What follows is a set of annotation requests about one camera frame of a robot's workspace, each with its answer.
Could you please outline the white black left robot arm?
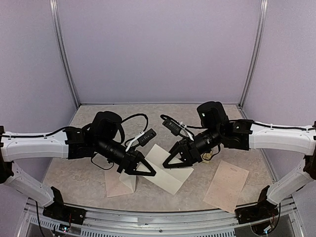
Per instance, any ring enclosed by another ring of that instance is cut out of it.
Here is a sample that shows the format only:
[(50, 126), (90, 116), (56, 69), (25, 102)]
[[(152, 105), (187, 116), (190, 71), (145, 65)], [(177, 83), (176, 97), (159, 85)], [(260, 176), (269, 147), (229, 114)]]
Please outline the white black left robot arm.
[(47, 134), (12, 133), (0, 128), (0, 182), (27, 195), (44, 208), (64, 207), (55, 187), (45, 186), (24, 172), (16, 160), (27, 158), (80, 159), (102, 155), (118, 165), (117, 172), (154, 177), (156, 171), (135, 147), (123, 146), (125, 133), (120, 115), (98, 112), (82, 128), (67, 126)]

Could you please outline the cream letter paper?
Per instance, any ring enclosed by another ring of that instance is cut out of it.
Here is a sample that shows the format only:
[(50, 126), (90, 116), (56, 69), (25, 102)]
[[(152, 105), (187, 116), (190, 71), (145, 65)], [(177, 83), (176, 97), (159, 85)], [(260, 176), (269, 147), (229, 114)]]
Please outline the cream letter paper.
[(164, 168), (162, 163), (170, 153), (155, 144), (145, 157), (148, 164), (156, 171), (155, 176), (140, 176), (149, 185), (150, 190), (160, 191), (175, 195), (187, 181), (194, 169), (189, 168)]

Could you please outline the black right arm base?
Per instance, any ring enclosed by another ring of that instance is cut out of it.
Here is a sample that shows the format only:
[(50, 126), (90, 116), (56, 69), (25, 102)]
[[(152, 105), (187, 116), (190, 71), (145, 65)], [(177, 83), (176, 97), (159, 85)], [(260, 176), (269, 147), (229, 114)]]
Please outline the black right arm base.
[(239, 224), (259, 221), (279, 214), (277, 205), (267, 201), (267, 192), (269, 187), (270, 186), (266, 186), (261, 191), (259, 199), (255, 205), (241, 207), (235, 210)]

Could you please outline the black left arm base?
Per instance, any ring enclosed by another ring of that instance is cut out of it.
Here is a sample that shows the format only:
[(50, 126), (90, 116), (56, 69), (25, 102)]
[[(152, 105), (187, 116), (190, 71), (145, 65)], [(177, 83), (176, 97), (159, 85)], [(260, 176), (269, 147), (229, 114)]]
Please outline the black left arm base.
[(68, 222), (69, 224), (82, 225), (85, 219), (86, 210), (64, 204), (60, 191), (51, 187), (53, 191), (53, 203), (44, 207), (43, 216), (55, 220)]

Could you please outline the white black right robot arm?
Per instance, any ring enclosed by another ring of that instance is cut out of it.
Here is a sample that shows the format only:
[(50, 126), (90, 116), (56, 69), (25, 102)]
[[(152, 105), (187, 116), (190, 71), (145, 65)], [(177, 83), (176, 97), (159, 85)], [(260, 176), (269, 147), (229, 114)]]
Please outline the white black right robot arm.
[(276, 207), (285, 197), (316, 179), (316, 127), (285, 126), (256, 122), (251, 119), (230, 120), (221, 102), (205, 102), (197, 107), (203, 132), (193, 135), (190, 127), (170, 116), (161, 115), (163, 125), (175, 136), (186, 131), (187, 136), (170, 149), (163, 162), (165, 168), (190, 167), (202, 162), (203, 154), (212, 148), (276, 149), (301, 153), (304, 159), (276, 184), (264, 188), (258, 207)]

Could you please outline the pink envelope with flap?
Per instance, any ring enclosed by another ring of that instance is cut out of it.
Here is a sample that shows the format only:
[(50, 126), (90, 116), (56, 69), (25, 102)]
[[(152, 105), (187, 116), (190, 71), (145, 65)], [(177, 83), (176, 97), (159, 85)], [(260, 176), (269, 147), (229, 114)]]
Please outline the pink envelope with flap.
[(136, 189), (136, 180), (136, 176), (118, 173), (114, 169), (105, 171), (106, 197), (133, 194)]

